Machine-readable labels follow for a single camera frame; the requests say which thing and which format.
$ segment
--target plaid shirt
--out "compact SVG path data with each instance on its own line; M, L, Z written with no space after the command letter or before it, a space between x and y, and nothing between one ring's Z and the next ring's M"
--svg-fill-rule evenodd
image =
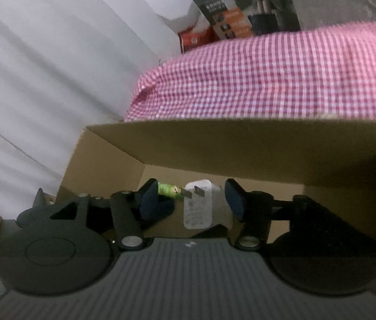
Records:
M140 77L126 121L376 119L376 23L203 46Z

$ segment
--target white curtain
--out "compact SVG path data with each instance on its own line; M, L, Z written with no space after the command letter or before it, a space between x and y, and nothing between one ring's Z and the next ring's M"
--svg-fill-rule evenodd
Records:
M121 119L158 62L102 0L0 0L0 215L55 194L83 128Z

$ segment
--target cardboard box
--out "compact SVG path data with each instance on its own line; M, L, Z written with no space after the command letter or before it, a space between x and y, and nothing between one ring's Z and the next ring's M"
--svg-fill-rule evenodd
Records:
M292 0L193 0L221 39L300 30Z
M306 194L376 238L376 121L191 120L87 127L57 200L137 190L150 177L185 185L234 177L278 200ZM183 205L145 232L191 237ZM233 231L239 230L235 225Z

